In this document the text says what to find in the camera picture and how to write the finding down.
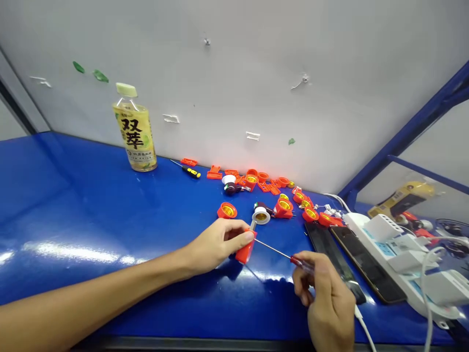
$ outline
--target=screwdriver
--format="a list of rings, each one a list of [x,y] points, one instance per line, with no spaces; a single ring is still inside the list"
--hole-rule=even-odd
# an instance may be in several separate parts
[[[282,252],[280,251],[277,251],[275,248],[272,248],[268,245],[266,245],[265,243],[259,241],[258,239],[254,239],[254,241],[256,242],[259,242],[260,244],[263,244],[264,246],[274,250],[275,252],[281,254],[282,256],[284,257],[287,257],[288,259],[290,259],[290,262],[295,264],[297,267],[303,269],[303,271],[307,272],[308,274],[310,275],[314,275],[314,267],[311,266],[309,263],[305,262],[304,260],[301,260],[301,259],[298,259],[298,258],[295,258],[294,256],[287,256],[286,254],[283,254]]]
[[[175,162],[174,160],[171,160],[174,164],[176,165],[179,165],[180,167],[182,167],[182,170],[184,170],[185,172],[187,172],[189,175],[191,175],[192,178],[199,178],[200,177],[200,172],[199,171],[196,171],[194,169],[191,169],[190,167],[187,167],[185,165],[181,165],[181,164],[178,164],[177,162]]]

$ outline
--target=plastic bottle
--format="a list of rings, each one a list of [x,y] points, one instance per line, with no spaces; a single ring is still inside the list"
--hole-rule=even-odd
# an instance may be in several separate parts
[[[423,182],[410,181],[396,190],[391,196],[376,204],[368,210],[368,215],[373,218],[378,214],[385,214],[391,219],[407,211],[416,204],[422,203],[435,195],[435,180],[423,177]]]
[[[135,171],[154,170],[158,163],[148,110],[135,103],[137,90],[134,86],[116,83],[116,87],[121,99],[112,108],[121,129],[128,161]]]

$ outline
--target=black smartphone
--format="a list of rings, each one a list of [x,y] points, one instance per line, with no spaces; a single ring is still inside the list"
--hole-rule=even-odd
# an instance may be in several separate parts
[[[324,253],[329,257],[332,265],[355,296],[357,305],[365,303],[365,294],[360,288],[360,285],[358,285],[357,281],[355,280],[355,277],[348,267],[345,258],[339,250],[339,247],[337,247],[336,242],[332,238],[329,231],[327,231],[327,227],[322,226],[316,222],[306,222],[304,227],[306,228],[309,239],[313,244],[314,250],[318,253]]]
[[[407,299],[404,291],[373,258],[352,230],[348,227],[330,227],[329,231],[339,241],[339,244],[383,303],[399,303]]]

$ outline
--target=hand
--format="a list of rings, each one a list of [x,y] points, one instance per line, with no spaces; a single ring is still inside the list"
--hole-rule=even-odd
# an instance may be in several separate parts
[[[318,352],[351,352],[355,340],[355,297],[341,280],[329,258],[321,253],[303,251],[295,254],[314,265],[314,277],[300,268],[293,272],[295,294],[309,307],[308,326]],[[309,292],[313,286],[316,297]]]
[[[254,239],[243,220],[217,219],[199,237],[184,247],[194,275],[204,274],[219,266],[228,256]]]

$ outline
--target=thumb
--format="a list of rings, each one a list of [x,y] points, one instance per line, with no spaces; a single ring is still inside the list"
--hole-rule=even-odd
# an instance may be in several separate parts
[[[225,247],[229,254],[236,252],[242,247],[250,244],[254,240],[254,233],[252,231],[244,232],[229,241],[225,241]]]

